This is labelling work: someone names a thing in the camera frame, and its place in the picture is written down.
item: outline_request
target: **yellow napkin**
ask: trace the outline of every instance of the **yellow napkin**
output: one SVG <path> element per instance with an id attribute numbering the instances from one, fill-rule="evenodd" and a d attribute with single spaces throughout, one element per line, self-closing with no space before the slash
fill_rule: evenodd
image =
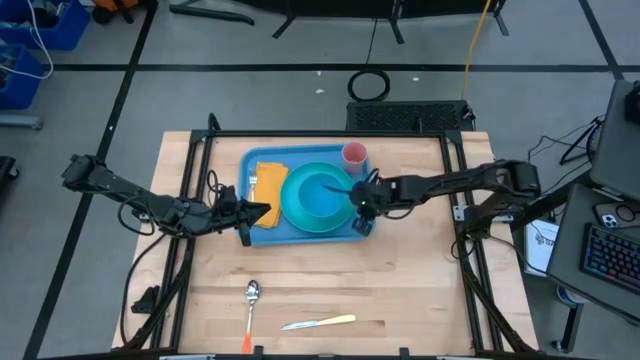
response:
<path id="1" fill-rule="evenodd" d="M 280 163 L 258 162 L 255 185 L 255 202 L 270 204 L 271 210 L 256 223 L 263 228 L 273 228 L 280 220 L 280 188 L 287 177 L 289 169 Z"/>

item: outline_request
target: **knife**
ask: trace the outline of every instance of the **knife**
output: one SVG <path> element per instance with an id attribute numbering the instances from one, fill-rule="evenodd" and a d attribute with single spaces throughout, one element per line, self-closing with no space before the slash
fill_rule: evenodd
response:
<path id="1" fill-rule="evenodd" d="M 304 329 L 304 328 L 314 327 L 314 326 L 343 324 L 343 323 L 354 322 L 354 321 L 356 321 L 356 316 L 353 314 L 350 314 L 350 315 L 336 316 L 336 317 L 332 317 L 324 320 L 311 320 L 311 321 L 301 321 L 297 323 L 291 323 L 283 326 L 282 330 Z"/>

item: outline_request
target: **white paper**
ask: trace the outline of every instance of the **white paper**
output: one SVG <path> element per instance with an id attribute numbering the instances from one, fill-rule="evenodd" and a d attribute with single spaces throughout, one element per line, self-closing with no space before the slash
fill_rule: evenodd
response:
<path id="1" fill-rule="evenodd" d="M 547 270 L 551 252 L 556 242 L 559 226 L 548 222 L 535 220 L 527 224 L 525 232 L 524 256 L 531 264 L 540 270 Z M 525 264 L 524 272 L 530 275 L 547 277 L 545 274 L 534 270 Z"/>

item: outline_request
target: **silver spoon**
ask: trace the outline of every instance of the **silver spoon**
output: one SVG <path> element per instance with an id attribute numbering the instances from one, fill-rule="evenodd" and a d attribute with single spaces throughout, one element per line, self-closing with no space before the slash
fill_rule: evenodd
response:
<path id="1" fill-rule="evenodd" d="M 249 302 L 249 320 L 247 322 L 247 332 L 244 334 L 244 344 L 242 345 L 243 354 L 249 354 L 251 352 L 251 318 L 253 317 L 253 305 L 260 297 L 260 285 L 258 285 L 257 281 L 249 281 L 246 294 L 247 301 Z"/>

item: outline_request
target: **blue bin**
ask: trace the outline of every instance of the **blue bin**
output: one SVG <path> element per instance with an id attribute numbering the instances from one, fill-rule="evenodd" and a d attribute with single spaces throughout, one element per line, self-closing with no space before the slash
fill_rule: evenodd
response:
<path id="1" fill-rule="evenodd" d="M 0 0 L 0 21 L 21 22 L 30 17 L 27 1 L 31 0 Z"/>
<path id="2" fill-rule="evenodd" d="M 42 65 L 34 58 L 24 45 L 0 46 L 0 56 L 10 51 L 16 56 L 13 70 L 42 76 Z M 0 109 L 26 109 L 31 106 L 33 97 L 40 85 L 40 79 L 29 76 L 10 74 L 7 82 L 0 88 Z"/>
<path id="3" fill-rule="evenodd" d="M 84 9 L 82 4 L 78 2 L 78 0 L 50 0 L 50 2 L 54 5 L 66 2 L 69 3 L 69 6 L 66 8 L 58 21 L 58 24 L 54 28 L 38 28 L 44 46 L 47 50 L 75 49 L 76 45 L 78 45 L 78 41 L 80 41 L 80 37 L 82 36 L 84 29 L 89 23 L 89 13 Z M 4 40 L 7 44 L 24 44 L 32 49 L 40 48 L 33 39 L 33 36 L 31 36 L 29 27 L 0 28 L 0 39 Z"/>

